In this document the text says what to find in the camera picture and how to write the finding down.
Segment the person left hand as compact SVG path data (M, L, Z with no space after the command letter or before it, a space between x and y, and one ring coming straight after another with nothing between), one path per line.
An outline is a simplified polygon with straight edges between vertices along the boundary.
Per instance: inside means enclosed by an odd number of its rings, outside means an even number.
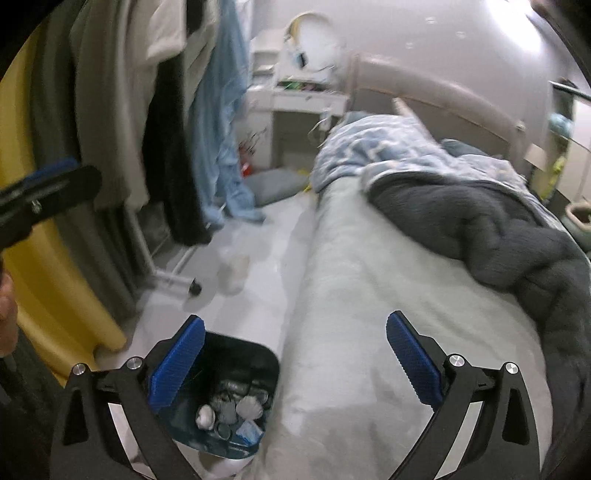
M0 355L11 355L18 342L18 305L15 288L9 273L3 272L0 290Z

